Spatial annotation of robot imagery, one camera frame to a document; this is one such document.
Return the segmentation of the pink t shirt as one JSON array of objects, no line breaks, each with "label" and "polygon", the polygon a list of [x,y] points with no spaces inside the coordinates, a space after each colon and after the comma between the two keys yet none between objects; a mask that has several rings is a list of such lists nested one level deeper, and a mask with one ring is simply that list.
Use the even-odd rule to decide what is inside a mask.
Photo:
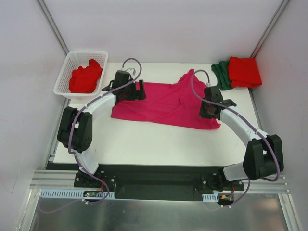
[{"label": "pink t shirt", "polygon": [[220,128],[215,119],[199,116],[202,102],[193,93],[191,79],[196,94],[202,98],[206,84],[193,73],[194,69],[190,69],[174,84],[145,82],[146,99],[118,103],[112,109],[111,118],[201,130]]}]

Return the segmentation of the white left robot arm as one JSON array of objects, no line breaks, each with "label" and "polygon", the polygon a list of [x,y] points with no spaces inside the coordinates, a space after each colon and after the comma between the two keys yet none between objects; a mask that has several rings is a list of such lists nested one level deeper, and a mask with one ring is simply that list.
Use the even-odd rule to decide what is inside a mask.
[{"label": "white left robot arm", "polygon": [[91,187],[97,187],[102,182],[101,174],[96,172],[98,160],[90,149],[93,122],[121,101],[145,100],[144,81],[138,80],[139,76],[134,76],[132,68],[118,70],[115,78],[97,97],[79,108],[68,106],[63,110],[57,140],[74,156],[79,169],[86,173],[85,182]]}]

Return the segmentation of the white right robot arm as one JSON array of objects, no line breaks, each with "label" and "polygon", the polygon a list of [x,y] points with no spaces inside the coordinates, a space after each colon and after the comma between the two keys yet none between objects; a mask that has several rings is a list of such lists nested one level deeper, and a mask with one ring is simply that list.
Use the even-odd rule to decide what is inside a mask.
[{"label": "white right robot arm", "polygon": [[217,186],[227,190],[233,185],[234,180],[278,180],[284,168],[281,138],[256,128],[234,101],[223,99],[218,87],[207,87],[204,93],[200,117],[223,122],[246,147],[244,160],[225,166],[222,175],[216,178]]}]

